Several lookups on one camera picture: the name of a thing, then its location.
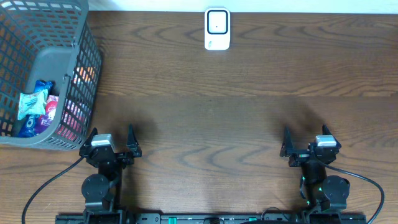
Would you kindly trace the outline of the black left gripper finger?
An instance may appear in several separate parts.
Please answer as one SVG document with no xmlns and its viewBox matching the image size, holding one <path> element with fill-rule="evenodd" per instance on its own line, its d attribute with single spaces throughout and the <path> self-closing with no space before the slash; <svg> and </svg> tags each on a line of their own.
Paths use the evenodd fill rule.
<svg viewBox="0 0 398 224">
<path fill-rule="evenodd" d="M 133 129 L 132 124 L 129 125 L 126 146 L 130 150 L 138 150 L 138 148 L 139 148 L 139 143 L 138 143 L 138 141 L 137 141 L 137 139 L 135 137 L 134 129 Z"/>
<path fill-rule="evenodd" d="M 84 146 L 91 146 L 91 142 L 93 141 L 94 136 L 96 136 L 97 134 L 98 134 L 97 128 L 93 128 L 90 135 L 85 140 Z"/>
</svg>

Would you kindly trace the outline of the purple pink tissue pack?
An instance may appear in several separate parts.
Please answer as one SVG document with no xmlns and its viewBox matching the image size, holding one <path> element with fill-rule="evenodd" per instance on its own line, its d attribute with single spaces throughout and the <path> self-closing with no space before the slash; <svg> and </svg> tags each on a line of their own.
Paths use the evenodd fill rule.
<svg viewBox="0 0 398 224">
<path fill-rule="evenodd" d="M 37 136 L 44 132 L 53 122 L 55 118 L 56 109 L 58 106 L 58 97 L 50 95 L 47 99 L 47 105 L 45 107 L 45 114 L 38 115 L 35 119 L 35 125 L 33 128 L 33 136 Z M 57 134 L 67 138 L 68 140 L 75 141 L 78 137 L 72 129 L 76 132 L 83 130 L 83 124 L 86 122 L 86 115 L 83 112 L 86 106 L 79 103 L 77 106 L 71 100 L 67 101 L 67 111 L 62 116 L 62 121 L 66 125 L 60 125 L 57 129 Z"/>
</svg>

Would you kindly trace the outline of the blue Oreo cookie pack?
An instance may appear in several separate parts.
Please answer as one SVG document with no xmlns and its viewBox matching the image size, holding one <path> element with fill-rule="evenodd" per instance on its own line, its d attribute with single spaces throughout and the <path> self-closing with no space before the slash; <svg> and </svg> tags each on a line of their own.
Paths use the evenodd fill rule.
<svg viewBox="0 0 398 224">
<path fill-rule="evenodd" d="M 34 87 L 34 93 L 42 90 L 48 90 L 48 92 L 50 92 L 52 87 L 52 82 L 37 80 Z M 30 138 L 39 135 L 39 118 L 39 115 L 27 115 L 17 136 L 19 138 Z"/>
</svg>

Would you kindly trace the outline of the orange tissue pack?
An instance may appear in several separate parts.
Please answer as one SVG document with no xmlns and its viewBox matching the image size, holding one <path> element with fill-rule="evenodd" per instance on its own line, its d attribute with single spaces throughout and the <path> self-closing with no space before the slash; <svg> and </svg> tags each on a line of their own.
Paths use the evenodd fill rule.
<svg viewBox="0 0 398 224">
<path fill-rule="evenodd" d="M 93 67 L 77 67 L 74 73 L 73 82 L 79 85 L 84 82 L 86 84 L 93 83 L 95 79 L 95 70 Z"/>
</svg>

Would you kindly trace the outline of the mint green tissue pack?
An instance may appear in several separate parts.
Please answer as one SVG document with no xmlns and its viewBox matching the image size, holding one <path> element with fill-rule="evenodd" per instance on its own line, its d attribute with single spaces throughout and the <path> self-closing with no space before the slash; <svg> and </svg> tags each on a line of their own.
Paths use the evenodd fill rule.
<svg viewBox="0 0 398 224">
<path fill-rule="evenodd" d="M 17 119 L 22 120 L 27 115 L 44 115 L 49 91 L 47 89 L 32 94 L 20 94 Z"/>
</svg>

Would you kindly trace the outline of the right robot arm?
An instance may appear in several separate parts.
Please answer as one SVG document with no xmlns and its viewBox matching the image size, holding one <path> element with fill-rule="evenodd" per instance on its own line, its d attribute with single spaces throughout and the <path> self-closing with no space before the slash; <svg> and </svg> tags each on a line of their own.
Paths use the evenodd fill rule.
<svg viewBox="0 0 398 224">
<path fill-rule="evenodd" d="M 336 159 L 340 148 L 341 144 L 326 125 L 322 126 L 322 134 L 316 136 L 306 149 L 297 149 L 289 129 L 284 129 L 280 156 L 289 158 L 289 166 L 302 170 L 299 189 L 308 208 L 298 215 L 301 222 L 320 223 L 332 218 L 335 223 L 341 222 L 340 213 L 347 207 L 350 182 L 326 174 L 326 166 Z"/>
</svg>

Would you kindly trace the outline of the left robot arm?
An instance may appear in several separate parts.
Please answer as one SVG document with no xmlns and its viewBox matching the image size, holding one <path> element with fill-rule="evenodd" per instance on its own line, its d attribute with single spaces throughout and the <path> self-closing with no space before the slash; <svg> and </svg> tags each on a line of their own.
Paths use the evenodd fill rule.
<svg viewBox="0 0 398 224">
<path fill-rule="evenodd" d="M 81 186 L 85 198 L 85 223 L 136 222 L 135 215 L 121 205 L 123 170 L 133 165 L 135 158 L 142 156 L 132 125 L 129 125 L 126 146 L 126 151 L 115 152 L 112 135 L 98 134 L 96 128 L 81 146 L 81 158 L 98 170 L 88 176 Z"/>
</svg>

